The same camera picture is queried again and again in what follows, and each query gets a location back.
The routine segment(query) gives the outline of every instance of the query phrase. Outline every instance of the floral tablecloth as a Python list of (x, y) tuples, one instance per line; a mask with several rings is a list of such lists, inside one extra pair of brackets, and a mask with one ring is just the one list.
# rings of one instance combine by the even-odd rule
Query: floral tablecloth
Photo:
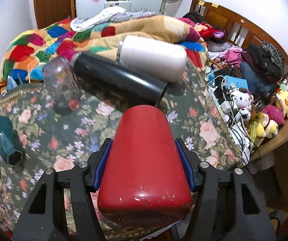
[[(48, 167), (68, 170), (99, 150), (105, 138), (113, 138), (122, 113), (130, 106), (97, 92), (83, 93), (71, 101), (71, 113), (61, 116), (44, 84), (28, 84), (0, 98), (0, 116), (8, 116), (26, 151), (22, 166), (9, 167), (0, 156), (0, 224), (12, 231), (36, 182)], [(224, 121), (205, 88), (202, 73), (188, 62), (182, 81), (172, 84), (162, 100), (174, 138), (181, 137), (189, 150), (218, 169), (242, 166)], [(139, 239), (156, 230), (118, 225), (106, 220), (97, 209), (107, 239)], [(65, 209), (70, 233), (76, 233), (69, 191)]]

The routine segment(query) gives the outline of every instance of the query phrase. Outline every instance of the red tumbler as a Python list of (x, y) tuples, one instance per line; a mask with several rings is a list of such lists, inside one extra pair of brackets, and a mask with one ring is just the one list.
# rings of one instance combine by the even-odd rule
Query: red tumbler
[(184, 218), (191, 202), (165, 114), (148, 105), (127, 110), (119, 121), (98, 194), (103, 216), (128, 226), (162, 226)]

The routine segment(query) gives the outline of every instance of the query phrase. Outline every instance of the wooden door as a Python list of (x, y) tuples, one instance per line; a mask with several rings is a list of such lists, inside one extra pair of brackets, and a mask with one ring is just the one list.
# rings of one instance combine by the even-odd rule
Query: wooden door
[(39, 29), (68, 17), (75, 17), (74, 10), (71, 10), (71, 0), (34, 0), (34, 8)]

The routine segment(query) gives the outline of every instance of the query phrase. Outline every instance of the pink plush toy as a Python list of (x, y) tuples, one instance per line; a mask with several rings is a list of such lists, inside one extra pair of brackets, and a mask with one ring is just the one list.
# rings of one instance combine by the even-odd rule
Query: pink plush toy
[(283, 111), (271, 104), (265, 106), (262, 113), (267, 114), (269, 119), (274, 120), (278, 125), (285, 124)]

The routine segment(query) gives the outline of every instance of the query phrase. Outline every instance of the black thermos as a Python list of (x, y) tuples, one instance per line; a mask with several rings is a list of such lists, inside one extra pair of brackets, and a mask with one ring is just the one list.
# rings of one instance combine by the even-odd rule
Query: black thermos
[(74, 55), (71, 66), (81, 86), (113, 86), (129, 98), (138, 98), (140, 104), (158, 106), (167, 86), (166, 82), (91, 52)]

